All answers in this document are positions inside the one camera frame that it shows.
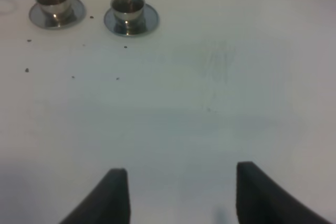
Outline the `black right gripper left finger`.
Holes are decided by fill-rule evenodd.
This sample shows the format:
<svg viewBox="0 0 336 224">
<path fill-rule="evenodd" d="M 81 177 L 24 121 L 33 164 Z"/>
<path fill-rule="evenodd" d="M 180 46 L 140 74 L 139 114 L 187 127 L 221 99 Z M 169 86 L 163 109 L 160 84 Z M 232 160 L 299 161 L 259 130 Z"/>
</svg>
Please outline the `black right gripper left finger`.
<svg viewBox="0 0 336 224">
<path fill-rule="evenodd" d="M 61 223 L 131 222 L 128 173 L 109 170 L 93 191 Z"/>
</svg>

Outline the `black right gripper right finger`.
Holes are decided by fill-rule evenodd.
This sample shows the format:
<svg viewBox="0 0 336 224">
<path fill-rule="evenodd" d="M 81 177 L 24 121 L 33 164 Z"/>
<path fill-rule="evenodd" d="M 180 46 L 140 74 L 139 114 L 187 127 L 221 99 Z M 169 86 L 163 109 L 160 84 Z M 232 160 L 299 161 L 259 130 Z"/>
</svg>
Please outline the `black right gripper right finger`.
<svg viewBox="0 0 336 224">
<path fill-rule="evenodd" d="M 253 162 L 237 163 L 236 212 L 239 223 L 329 223 Z"/>
</svg>

